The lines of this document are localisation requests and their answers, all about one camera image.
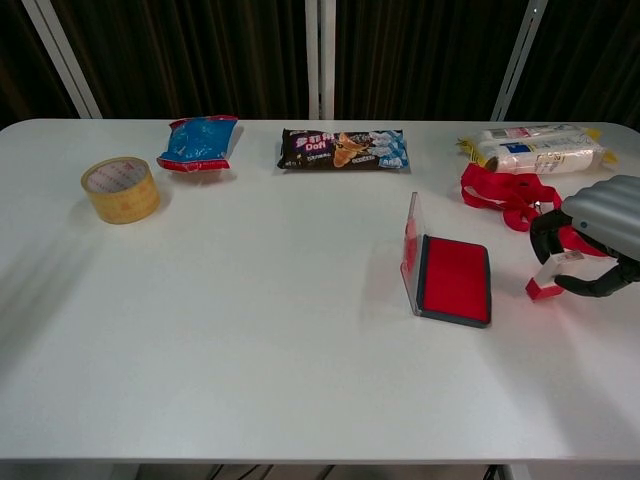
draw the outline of cable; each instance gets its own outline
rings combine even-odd
[[[318,475],[318,478],[316,480],[326,480],[326,478],[329,476],[329,474],[331,473],[331,470],[333,470],[334,467],[335,465],[327,465],[326,467],[324,467],[324,469],[322,470],[322,472],[320,472],[320,475]]]
[[[487,471],[485,472],[484,477],[482,477],[482,480],[494,480],[496,478],[497,470],[497,465],[489,465],[489,468],[487,468]]]
[[[249,471],[247,471],[247,472],[243,473],[242,475],[240,475],[240,476],[238,477],[238,480],[244,480],[244,479],[245,479],[245,478],[247,478],[249,475],[251,475],[253,472],[255,472],[255,471],[256,471],[256,469],[257,469],[259,466],[260,466],[260,465],[254,465],[253,467],[251,467],[251,468],[249,469]]]
[[[267,467],[267,469],[264,471],[264,473],[262,474],[259,480],[265,480],[271,473],[271,470],[273,470],[273,465],[269,465]]]
[[[222,471],[222,469],[224,468],[224,464],[220,464],[220,465],[214,465],[211,468],[211,473],[209,474],[209,477],[207,478],[207,480],[213,480],[214,478],[216,478],[218,476],[218,474],[220,473],[220,471]]]

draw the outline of chocolate snack package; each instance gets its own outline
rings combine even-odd
[[[402,130],[339,133],[282,131],[280,168],[381,170],[408,166]]]

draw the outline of white table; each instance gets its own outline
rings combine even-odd
[[[1,460],[640,461],[640,288],[528,300],[528,236],[460,200],[456,139],[488,123],[240,122],[219,177],[155,164],[167,123],[0,133]],[[597,126],[640,175],[640,135]],[[403,128],[411,173],[283,173],[283,127]],[[163,203],[113,226],[80,176],[121,155]],[[434,235],[489,249],[491,328],[411,314],[414,190]]]

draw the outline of dark curtain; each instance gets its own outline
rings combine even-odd
[[[300,0],[53,0],[106,118],[308,118]]]
[[[77,117],[20,0],[0,0],[0,128],[36,117]]]
[[[335,116],[489,120],[527,0],[338,0]]]
[[[640,131],[640,1],[550,1],[507,118]]]

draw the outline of yellow tape roll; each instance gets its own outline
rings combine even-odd
[[[134,157],[110,158],[82,175],[82,188],[108,223],[131,223],[150,215],[160,203],[149,165]]]

